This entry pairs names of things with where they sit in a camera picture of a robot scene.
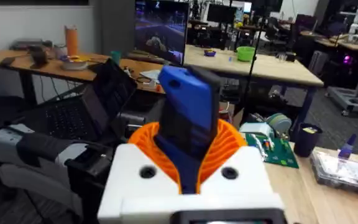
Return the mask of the white orange right gripper right finger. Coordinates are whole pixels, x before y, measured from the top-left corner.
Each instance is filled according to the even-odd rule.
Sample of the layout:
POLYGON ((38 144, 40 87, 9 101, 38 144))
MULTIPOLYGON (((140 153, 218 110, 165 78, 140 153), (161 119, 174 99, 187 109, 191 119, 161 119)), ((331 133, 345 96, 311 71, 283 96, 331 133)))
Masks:
POLYGON ((197 193, 210 205, 283 205, 270 184, 260 151, 221 119, 201 163, 197 193))

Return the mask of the white orange right gripper left finger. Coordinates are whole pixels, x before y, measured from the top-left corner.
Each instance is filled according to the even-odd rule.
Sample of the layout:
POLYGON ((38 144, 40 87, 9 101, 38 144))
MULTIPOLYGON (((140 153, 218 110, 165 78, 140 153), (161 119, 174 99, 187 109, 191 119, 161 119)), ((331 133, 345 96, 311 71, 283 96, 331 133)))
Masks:
POLYGON ((100 223, 168 223, 168 200, 182 193, 173 162, 158 148, 159 124, 139 128, 117 147, 99 206, 100 223))

